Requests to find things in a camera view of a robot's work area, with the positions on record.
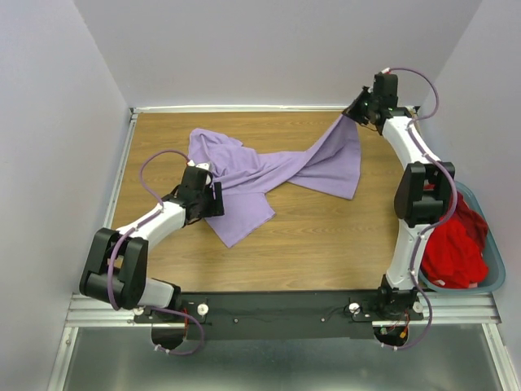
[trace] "red cloth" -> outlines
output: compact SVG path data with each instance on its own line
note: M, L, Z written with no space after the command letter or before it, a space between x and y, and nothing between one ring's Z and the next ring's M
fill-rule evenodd
M487 222L458 193L456 212L432 232L423 254L422 268L429 281L443 288L482 282L488 273L481 255L487 233Z

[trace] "gray basket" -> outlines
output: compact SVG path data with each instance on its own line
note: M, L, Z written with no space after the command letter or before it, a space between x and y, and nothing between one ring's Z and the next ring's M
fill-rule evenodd
M463 199L468 203L469 207L479 213L482 218L485 218L481 208L479 207L478 200L475 198L472 191L460 182L456 182L456 185L458 191L462 193ZM483 259L488 266L488 274L487 278L482 283L479 283L477 288L442 288L431 283L422 271L420 271L419 277L429 289L436 292L447 293L449 295L472 295L476 293L494 292L505 282L505 265L503 265L503 260L501 259L501 255L499 254L499 250L497 249L496 242L494 241L494 237L490 230L488 230L487 242L485 244L485 250L483 251Z

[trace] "white metal frame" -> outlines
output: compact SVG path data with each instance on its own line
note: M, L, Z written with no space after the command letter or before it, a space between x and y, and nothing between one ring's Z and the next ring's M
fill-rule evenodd
M121 181L125 172L129 149L140 112L300 112L300 111L340 111L340 106L175 106L169 108L137 108L129 123L129 131L120 159L119 169L112 190L111 199L103 226L110 227L116 210ZM519 382L512 367L510 356L503 345L497 324L501 322L496 304L491 294L479 294L468 297L446 296L428 293L433 306L433 324L482 324L493 362L505 391L519 390ZM428 317L426 303L423 314ZM411 322L425 324L427 321ZM385 326L389 322L374 322L374 326ZM50 377L48 391L61 391L65 386L68 368L72 360L77 335L81 327L184 327L183 324L143 325L134 323L134 313L128 310L114 311L109 304L82 295L72 295L63 335L59 343L55 365Z

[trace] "cable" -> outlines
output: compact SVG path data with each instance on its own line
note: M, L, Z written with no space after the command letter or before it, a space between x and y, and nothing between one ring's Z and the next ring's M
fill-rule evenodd
M412 125L415 125L416 122L426 120L426 119L431 118L432 116L434 116L436 114L436 112L438 111L438 108L440 107L440 96L438 95L438 90L436 89L436 87L434 86L432 81L429 80L429 78L427 76L425 76L423 73L417 71L416 69L405 68L405 67L388 68L388 69L384 69L383 73L388 73L388 72L393 72L393 71L406 71L406 72L415 73L415 74L419 75L420 77L422 77L423 79L425 79L425 81L432 88L432 92L434 93L434 97L435 97L435 101L436 101L435 107L432 109L432 112L430 112L429 114L427 114L425 116L418 116L416 118L412 118L410 120L409 124L407 124L407 133L409 134L409 136L413 140L414 145L416 145L416 147L423 154L423 156L429 162L431 162L433 165L435 165L438 168L438 170L441 171L441 173L447 178L447 180L449 181L451 194L452 194L452 202L451 202L449 211L444 215L444 217L441 220L439 220L438 222L435 222L434 224L431 224L430 226L427 226L426 228L424 228L418 234L418 238L416 239L416 241L414 243L413 253L411 255L410 263L409 263L409 274L410 274L411 280L413 281L414 287L416 289L418 289L418 291L421 293L421 295L425 299L425 302L427 303L427 307L429 309L429 319L427 320L427 325L423 329L422 333L415 340L413 340L411 343L409 343L407 341L407 343L405 345L403 345L403 346L385 345L385 346L388 346L388 347L390 347L390 348L392 348L394 350L406 350L406 349L413 348L418 343L420 343L423 340L423 338L425 338L425 336L429 332L429 330L431 328L431 325L432 325L432 303L429 300L429 297L427 296L425 291L423 291L422 287L420 286L420 284L419 284L419 282L417 280L417 275L416 275L416 273L414 271L414 260L416 259L416 255L418 254L418 250L419 250L420 244L422 243L423 236L428 231L433 230L436 227L445 224L453 216L454 211L456 210L456 205L458 203L458 189L456 188L456 183L455 183L453 177L449 174L449 171L447 171L447 169L438 160L434 159L425 150L425 148L422 146L422 144L416 138L416 135L414 134L414 127L412 126Z
M107 270L107 294L108 294L108 301L111 303L112 308L116 311L118 311L120 309L120 307L117 305L116 298L114 296L114 286L112 284L112 277L114 275L114 263L116 262L116 259L117 259L117 253L120 251L121 245L125 242L125 240L130 235L132 235L136 230L138 230L139 228L141 228L148 222L151 222L152 220L154 220L163 211L164 202L161 199L161 197L145 183L145 180L143 179L143 171L151 161L153 161L157 156L163 155L164 153L177 153L178 155L181 155L186 160L186 162L190 161L190 159L188 158L188 156L186 154L184 154L181 151L178 151L177 149L165 149L163 151L159 151L159 152L155 153L154 155L152 155L148 159L146 159L145 162L142 164L141 169L139 170L139 182L141 183L143 188L146 191L148 191L157 200L157 203L159 205L161 205L161 209L158 209L151 216L141 220L136 225L136 227L130 228L123 235L121 235L121 237L117 240L116 245L114 246L114 249L112 250L111 257L108 262L108 270ZM197 326L197 328L200 330L200 333L201 333L199 343L197 344L197 346L195 346L191 350L187 350L186 352L177 352L175 350L165 349L161 345L156 345L155 349L161 350L167 354L172 354L175 356L187 356L187 355L195 353L197 350L199 350L200 348L202 348L204 346L204 329L203 329L203 326L201 326L201 323L199 323L196 318L194 318L193 316L186 314L184 312L169 310L166 308L151 307L151 309L154 311L159 311L159 312L163 312L166 314L181 316L185 319L188 319L188 320L192 321L195 324L195 326Z

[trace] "gray wall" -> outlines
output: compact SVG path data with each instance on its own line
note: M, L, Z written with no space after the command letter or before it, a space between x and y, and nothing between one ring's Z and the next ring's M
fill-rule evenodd
M128 106L70 0L0 2L0 389L46 389Z
M346 104L375 72L437 76L480 0L75 0L133 107ZM427 88L401 84L405 103Z
M436 153L478 197L506 264L494 296L521 371L521 2L484 0L438 77L439 114L422 127ZM432 105L432 97L425 109Z

